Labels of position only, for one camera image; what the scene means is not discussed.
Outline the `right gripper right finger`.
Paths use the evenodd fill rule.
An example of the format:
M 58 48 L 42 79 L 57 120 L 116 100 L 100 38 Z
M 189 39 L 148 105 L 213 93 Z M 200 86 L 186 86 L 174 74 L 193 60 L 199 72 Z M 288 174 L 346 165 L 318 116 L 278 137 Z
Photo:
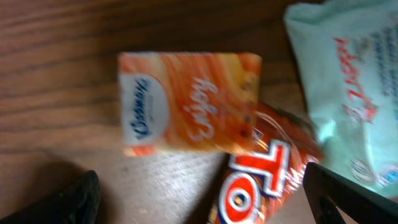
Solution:
M 316 224 L 344 223 L 340 211 L 357 223 L 397 224 L 397 203 L 317 163 L 307 164 L 303 188 Z

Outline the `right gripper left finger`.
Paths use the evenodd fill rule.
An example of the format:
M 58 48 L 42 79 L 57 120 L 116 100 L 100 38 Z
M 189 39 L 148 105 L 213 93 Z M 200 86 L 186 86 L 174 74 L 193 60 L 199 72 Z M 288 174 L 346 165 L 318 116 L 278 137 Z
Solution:
M 1 219 L 1 224 L 94 224 L 101 200 L 98 175 L 89 170 L 52 193 Z

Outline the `teal wet wipes pack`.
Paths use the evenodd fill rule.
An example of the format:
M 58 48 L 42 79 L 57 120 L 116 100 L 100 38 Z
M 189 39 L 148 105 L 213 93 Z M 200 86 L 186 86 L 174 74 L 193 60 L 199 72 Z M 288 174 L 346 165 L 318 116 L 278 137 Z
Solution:
M 327 169 L 397 196 L 397 0 L 296 3 L 284 15 Z

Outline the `orange chocolate bar wrapper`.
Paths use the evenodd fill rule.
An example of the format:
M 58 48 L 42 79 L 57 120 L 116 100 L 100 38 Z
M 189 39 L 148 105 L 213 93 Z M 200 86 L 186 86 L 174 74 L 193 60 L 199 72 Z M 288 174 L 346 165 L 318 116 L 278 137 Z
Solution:
M 265 223 L 301 186 L 306 166 L 323 153 L 311 127 L 294 114 L 259 103 L 254 149 L 229 158 L 209 224 Z

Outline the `orange tissue pack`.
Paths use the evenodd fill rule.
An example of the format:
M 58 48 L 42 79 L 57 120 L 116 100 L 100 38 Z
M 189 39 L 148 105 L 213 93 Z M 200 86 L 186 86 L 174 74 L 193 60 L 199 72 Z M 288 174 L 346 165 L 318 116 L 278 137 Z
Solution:
M 253 53 L 123 52 L 123 151 L 253 150 L 262 59 Z

